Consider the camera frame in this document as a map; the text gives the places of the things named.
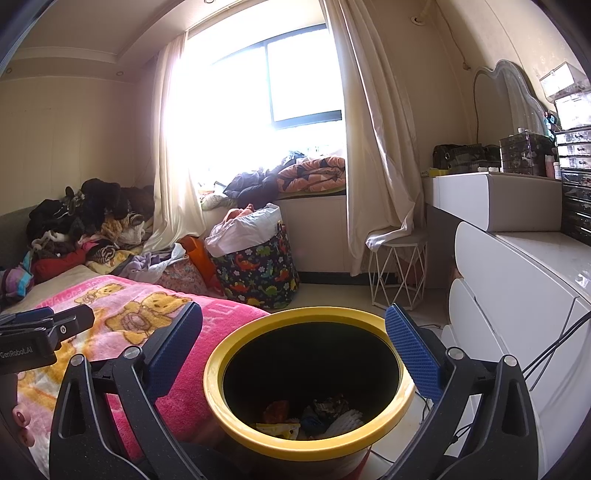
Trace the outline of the person's left hand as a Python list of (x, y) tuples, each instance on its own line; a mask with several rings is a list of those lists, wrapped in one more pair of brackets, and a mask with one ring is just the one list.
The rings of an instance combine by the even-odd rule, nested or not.
[(19, 439), (27, 447), (31, 448), (35, 444), (34, 435), (28, 426), (31, 422), (31, 416), (22, 404), (17, 404), (12, 410), (13, 419), (19, 429)]

